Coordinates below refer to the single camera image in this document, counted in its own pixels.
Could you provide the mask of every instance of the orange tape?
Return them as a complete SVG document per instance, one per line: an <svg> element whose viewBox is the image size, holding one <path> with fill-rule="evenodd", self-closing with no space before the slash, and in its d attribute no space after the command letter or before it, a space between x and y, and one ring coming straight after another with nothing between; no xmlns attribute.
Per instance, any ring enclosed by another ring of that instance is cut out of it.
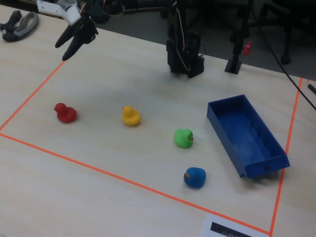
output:
<svg viewBox="0 0 316 237"><path fill-rule="evenodd" d="M300 79L300 83L299 83L299 85L298 85L298 87L299 87L300 89L301 89L301 87L302 87L302 82L303 82L303 79L301 78L301 79ZM298 98L299 98L299 97L300 97L300 92L297 91L297 92L296 92L295 103L294 103L294 107L293 107L293 112L292 112L292 118L291 118L290 128L289 128L289 130L288 130L288 136L287 136L287 142L286 142L286 148L285 148L285 153L286 153L286 154L288 154L288 150L289 150L290 143L291 143L292 130L293 130L294 119L295 119L295 114L296 114L297 103L298 103ZM272 216L272 221L271 221L269 236L272 236L273 230L274 230L274 227L275 227L275 223L276 223L277 209L278 209L278 205L279 205L280 197L281 197L282 185L283 185L283 180L284 180L284 173L285 173L285 170L283 169L282 172L281 172L280 183L279 183L278 189L277 189L276 203L275 203L275 208L274 208L274 210L273 210L273 216Z"/></svg>
<svg viewBox="0 0 316 237"><path fill-rule="evenodd" d="M122 181L124 181L124 182L130 183L130 184L135 185L135 186L137 186L137 187L140 187L140 188L142 188L142 189L146 189L146 190L148 190L148 191L150 191L150 192L153 192L153 193L155 193L155 194L159 194L159 195L161 195L161 196L164 196L164 197L166 197L166 198L172 199L172 200L174 200L174 201L178 201L178 202L180 202L180 203L183 203L183 204L185 204L185 205L194 207L194 208L196 208L196 209L199 209L199 210L202 210L202 211L205 211L205 212L208 212L208 213L211 213L211 214L220 216L220 217L222 217L222 218L225 218L225 219L227 219L227 220L230 220L230 221L233 221L233 222L235 222L235 223L241 224L241 225L243 225L243 226L249 227L249 228L251 228L251 229L254 229L254 230L256 230L256 231L262 232L262 233L264 233L264 234L267 234L267 235L269 234L268 231L262 230L262 229L260 229L260 228L258 228L258 227L255 227L255 226L253 226L253 225L250 225L250 224L248 224L248 223L239 221L239 220L237 220L237 219L234 219L234 218L232 218L232 217L226 216L226 215L224 215L224 214L221 214L221 213L218 213L218 212L209 210L209 209L204 208L204 207L202 207L202 206L198 206L198 205L193 204L193 203L191 203L191 202L188 202L188 201L179 199L179 198L177 198L177 197L171 196L171 195L169 195L169 194L163 193L163 192L161 192L161 191L152 189L152 188L150 188L150 187L147 187L147 186L145 186L145 185L136 183L136 182L134 182L134 181L132 181L132 180L123 178L123 177L118 176L118 175L116 175L116 174L112 174L112 173L110 173L110 172L107 172L107 171L105 171L105 170L99 169L99 168L94 167L94 166L92 166L92 165L89 165L89 164L80 162L80 161L75 160L75 159L68 158L68 157L66 157L66 156L57 154L57 153L55 153L55 152L48 151L48 150L46 150L46 149L44 149L44 148L41 148L41 147L32 145L32 144L30 144L30 143L27 143L27 142L24 142L24 141L22 141L22 140L16 139L16 138L14 138L14 137L10 137L10 136L5 135L5 134L2 134L2 133L0 133L0 136L1 136L1 137L8 138L8 139L10 139L10 140L12 140L12 141L16 141L16 142L18 142L18 143L24 144L24 145L26 145L26 146L35 148L35 149L37 149L37 150L39 150L39 151L48 153L48 154L50 154L50 155L59 157L59 158L61 158L61 159L65 159L65 160L70 161L70 162L72 162L72 163L75 163L75 164L78 164L78 165L87 167L87 168L89 168L89 169L93 169L93 170L98 171L98 172L100 172L100 173L103 173L103 174L109 175L109 176L111 176L111 177L117 178L117 179L119 179L119 180L122 180Z"/></svg>
<svg viewBox="0 0 316 237"><path fill-rule="evenodd" d="M4 124L0 127L0 131L13 119L14 116L29 102L29 100L45 85L46 82L60 69L60 67L65 63L63 61L49 76L46 80L24 101L24 103L4 122Z"/></svg>

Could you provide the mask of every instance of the black mount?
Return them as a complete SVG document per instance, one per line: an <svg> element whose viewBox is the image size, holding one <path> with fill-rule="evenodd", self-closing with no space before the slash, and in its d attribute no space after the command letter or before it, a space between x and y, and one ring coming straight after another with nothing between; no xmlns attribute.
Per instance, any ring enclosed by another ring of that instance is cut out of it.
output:
<svg viewBox="0 0 316 237"><path fill-rule="evenodd" d="M169 9L168 16L166 48L170 70L192 78L204 71L204 58L198 56L201 37L186 30L186 0L178 0L176 6Z"/></svg>
<svg viewBox="0 0 316 237"><path fill-rule="evenodd" d="M232 59L228 60L228 63L226 65L225 72L227 73L233 73L233 74L239 73L239 69L242 64L242 62L239 61L239 56L243 50L243 39L248 29L247 23L248 23L252 6L253 6L253 0L248 0L246 12L242 19L241 28L239 31L234 32L234 34L232 35L232 41L234 43L233 57Z"/></svg>

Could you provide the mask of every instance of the blue plastic bin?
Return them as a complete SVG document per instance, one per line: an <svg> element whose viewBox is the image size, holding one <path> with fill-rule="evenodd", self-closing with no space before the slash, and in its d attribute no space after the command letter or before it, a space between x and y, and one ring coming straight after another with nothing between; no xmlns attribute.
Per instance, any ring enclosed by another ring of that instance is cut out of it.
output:
<svg viewBox="0 0 316 237"><path fill-rule="evenodd" d="M207 117L240 177L260 177L290 166L245 95L209 102Z"/></svg>

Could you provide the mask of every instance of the rubber duck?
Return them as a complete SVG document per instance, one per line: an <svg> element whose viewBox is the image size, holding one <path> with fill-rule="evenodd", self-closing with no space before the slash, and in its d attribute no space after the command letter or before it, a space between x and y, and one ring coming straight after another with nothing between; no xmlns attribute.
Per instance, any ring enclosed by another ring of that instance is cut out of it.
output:
<svg viewBox="0 0 316 237"><path fill-rule="evenodd" d="M127 125L137 125L140 122L140 114L130 105L123 107L123 122Z"/></svg>
<svg viewBox="0 0 316 237"><path fill-rule="evenodd" d="M179 147L190 147L193 144L193 133L189 129L177 129L174 132L174 142Z"/></svg>
<svg viewBox="0 0 316 237"><path fill-rule="evenodd" d="M201 188L206 179L204 169L191 167L187 169L183 176L184 182L191 188Z"/></svg>
<svg viewBox="0 0 316 237"><path fill-rule="evenodd" d="M67 107L63 103L58 103L54 110L57 112L57 118L61 122L70 123L76 120L77 112L72 107Z"/></svg>

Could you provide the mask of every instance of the paper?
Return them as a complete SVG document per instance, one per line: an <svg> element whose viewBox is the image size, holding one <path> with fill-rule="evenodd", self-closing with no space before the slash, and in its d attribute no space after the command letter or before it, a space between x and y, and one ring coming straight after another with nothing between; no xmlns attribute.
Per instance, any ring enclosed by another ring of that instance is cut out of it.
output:
<svg viewBox="0 0 316 237"><path fill-rule="evenodd" d="M201 237L269 237L259 231L237 224L222 217L209 214Z"/></svg>

